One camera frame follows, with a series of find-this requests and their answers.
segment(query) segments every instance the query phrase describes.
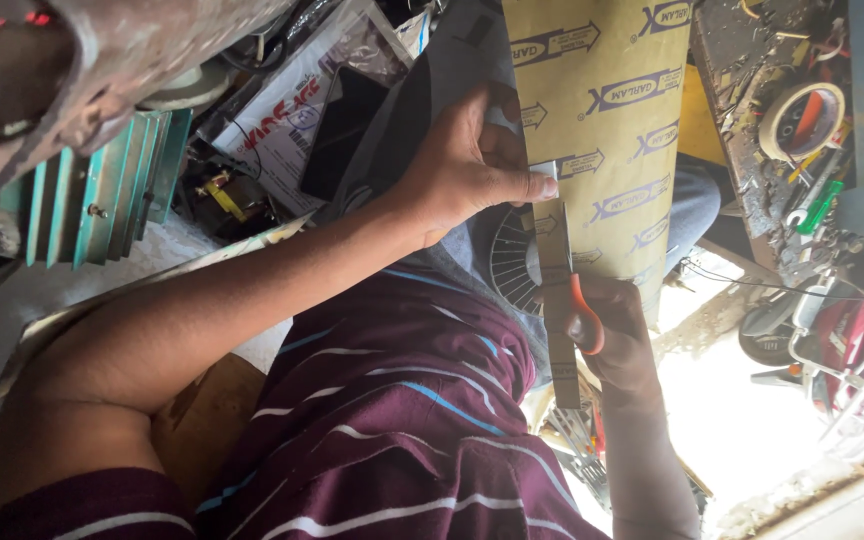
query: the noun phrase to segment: cardboard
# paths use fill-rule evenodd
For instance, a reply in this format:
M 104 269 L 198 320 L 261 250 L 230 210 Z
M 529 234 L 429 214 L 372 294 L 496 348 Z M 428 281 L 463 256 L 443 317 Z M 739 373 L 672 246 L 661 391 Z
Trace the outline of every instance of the cardboard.
M 669 247 L 691 0 L 502 4 L 529 165 L 554 162 L 558 172 L 559 199 L 533 204 L 543 282 L 560 279 L 565 263 L 564 201 L 575 271 L 636 284 L 651 325 Z M 559 308 L 546 298 L 546 313 Z M 558 319 L 545 321 L 558 406 L 577 408 L 574 351 Z

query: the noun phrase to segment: masking tape roll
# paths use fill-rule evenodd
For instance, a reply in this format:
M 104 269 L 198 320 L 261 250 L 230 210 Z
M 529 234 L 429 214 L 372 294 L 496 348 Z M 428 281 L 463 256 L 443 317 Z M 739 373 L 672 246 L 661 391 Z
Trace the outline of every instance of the masking tape roll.
M 815 124 L 815 130 L 808 139 L 795 148 L 784 149 L 779 145 L 779 129 L 794 129 L 788 125 L 783 126 L 783 119 L 790 115 L 789 110 L 803 96 L 816 92 L 822 98 L 822 113 Z M 842 90 L 835 84 L 829 82 L 807 82 L 782 92 L 775 99 L 772 106 L 762 117 L 762 123 L 758 126 L 758 144 L 762 152 L 773 160 L 783 162 L 799 162 L 808 158 L 820 148 L 829 144 L 835 135 L 835 131 L 842 124 L 846 113 L 846 97 Z M 791 132 L 782 133 L 784 137 L 792 135 Z

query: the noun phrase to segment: striped shirt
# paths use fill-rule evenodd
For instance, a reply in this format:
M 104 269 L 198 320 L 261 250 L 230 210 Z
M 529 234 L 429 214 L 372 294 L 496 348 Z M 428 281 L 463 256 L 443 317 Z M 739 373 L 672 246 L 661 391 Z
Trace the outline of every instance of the striped shirt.
M 443 277 L 390 267 L 294 318 L 206 499 L 90 472 L 0 509 L 0 539 L 604 539 L 519 408 L 520 328 Z

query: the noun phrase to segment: orange scissors handle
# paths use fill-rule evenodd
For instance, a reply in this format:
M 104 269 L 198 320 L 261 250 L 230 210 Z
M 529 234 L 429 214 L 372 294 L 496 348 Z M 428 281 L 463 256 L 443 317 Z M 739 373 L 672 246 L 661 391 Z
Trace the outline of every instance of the orange scissors handle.
M 579 282 L 579 275 L 572 274 L 569 277 L 569 282 L 572 289 L 572 312 L 578 314 L 585 321 L 592 323 L 592 334 L 595 337 L 595 344 L 588 350 L 583 350 L 579 346 L 579 351 L 583 355 L 598 355 L 602 352 L 602 347 L 606 344 L 606 332 L 602 326 L 602 321 L 595 311 L 586 303 L 586 299 L 582 296 L 582 283 Z

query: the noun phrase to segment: scissors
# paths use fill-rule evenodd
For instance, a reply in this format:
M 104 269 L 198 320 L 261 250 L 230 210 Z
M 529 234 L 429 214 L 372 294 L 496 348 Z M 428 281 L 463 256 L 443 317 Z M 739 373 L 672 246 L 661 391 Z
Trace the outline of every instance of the scissors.
M 565 228 L 565 260 L 568 262 L 569 286 L 572 297 L 572 313 L 581 316 L 585 321 L 591 321 L 592 332 L 595 336 L 595 344 L 588 350 L 583 350 L 579 345 L 579 352 L 583 355 L 598 355 L 602 352 L 602 347 L 606 343 L 605 328 L 602 326 L 602 321 L 595 311 L 586 303 L 586 299 L 582 296 L 582 283 L 579 281 L 579 275 L 572 268 L 572 244 L 569 239 L 569 214 L 566 211 L 566 203 L 561 204 L 561 219 Z

